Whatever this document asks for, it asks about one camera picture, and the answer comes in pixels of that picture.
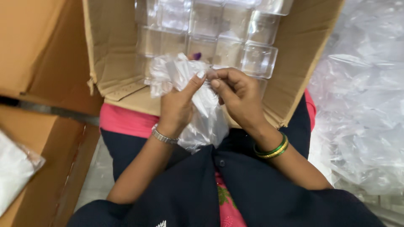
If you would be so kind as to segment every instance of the green bangle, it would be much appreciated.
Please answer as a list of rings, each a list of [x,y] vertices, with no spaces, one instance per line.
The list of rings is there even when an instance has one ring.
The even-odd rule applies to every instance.
[[[265,155],[265,156],[260,156],[260,155],[257,154],[257,156],[259,158],[263,158],[263,159],[275,158],[275,157],[278,157],[279,155],[283,154],[283,152],[285,152],[288,149],[288,146],[289,146],[289,140],[286,138],[285,143],[283,144],[283,146],[278,151],[276,151],[276,152],[274,152],[272,154]]]
[[[276,151],[278,151],[278,150],[284,145],[284,143],[285,143],[285,141],[286,141],[286,135],[285,135],[283,132],[280,132],[280,133],[282,134],[283,139],[282,139],[282,142],[280,143],[279,147],[277,147],[277,148],[275,148],[274,150],[269,151],[269,152],[259,152],[259,149],[258,149],[257,145],[255,144],[255,145],[254,145],[254,151],[255,151],[255,153],[256,153],[257,155],[259,155],[259,156],[265,156],[265,155],[269,155],[269,154],[272,154],[272,153],[275,153]]]

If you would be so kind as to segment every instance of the white plastic bag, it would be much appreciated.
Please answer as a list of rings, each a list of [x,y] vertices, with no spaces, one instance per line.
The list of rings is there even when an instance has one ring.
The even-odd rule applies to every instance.
[[[370,195],[402,194],[404,0],[346,4],[308,86],[321,144],[310,152]]]
[[[44,158],[17,146],[0,130],[0,216],[44,163]]]
[[[150,85],[153,98],[161,97],[173,88],[182,91],[195,74],[205,74],[209,66],[202,61],[189,61],[183,54],[155,57],[150,66]],[[192,97],[196,107],[191,123],[179,136],[178,144],[195,153],[203,145],[218,147],[229,133],[225,115],[219,105],[218,95],[206,81]]]

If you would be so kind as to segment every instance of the plastic packaging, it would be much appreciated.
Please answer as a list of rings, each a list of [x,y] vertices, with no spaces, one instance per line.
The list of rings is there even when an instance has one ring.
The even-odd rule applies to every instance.
[[[147,58],[136,61],[136,68],[168,53],[201,52],[201,61],[209,67],[248,69],[246,74],[268,79],[277,53],[271,45],[280,21],[280,15],[272,14],[268,7],[280,2],[284,5],[273,1],[136,0],[136,52],[140,59]]]
[[[310,152],[370,195],[404,192],[404,1],[350,0],[309,83]]]
[[[197,73],[207,73],[209,65],[202,61],[189,61],[184,54],[162,55],[151,61],[150,85],[153,98],[161,97],[173,88],[183,90]],[[191,123],[179,136],[178,144],[195,153],[200,146],[213,144],[218,147],[229,133],[219,97],[206,81],[192,97],[196,109]]]
[[[0,216],[44,163],[44,158],[17,146],[0,130]]]

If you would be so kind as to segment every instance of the hand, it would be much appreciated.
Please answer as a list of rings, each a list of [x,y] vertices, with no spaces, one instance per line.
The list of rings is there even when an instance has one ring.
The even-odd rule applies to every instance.
[[[261,106],[258,81],[234,68],[219,69],[208,75],[211,86],[226,104],[227,111],[245,131],[251,133],[267,124]]]
[[[193,103],[192,96],[203,85],[206,76],[202,79],[193,76],[182,91],[173,89],[161,97],[161,116],[157,131],[162,135],[175,139],[191,122]]]

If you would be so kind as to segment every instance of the silver wristwatch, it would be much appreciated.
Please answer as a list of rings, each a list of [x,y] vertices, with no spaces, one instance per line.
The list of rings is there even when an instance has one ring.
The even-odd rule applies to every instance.
[[[161,142],[164,142],[164,143],[168,143],[168,144],[177,144],[177,143],[178,143],[178,138],[176,138],[176,139],[171,139],[171,138],[165,137],[164,135],[160,134],[160,133],[157,131],[156,128],[157,128],[157,124],[155,124],[155,125],[153,126],[153,128],[151,129],[151,134],[152,134],[154,137],[156,137],[158,140],[160,140]]]

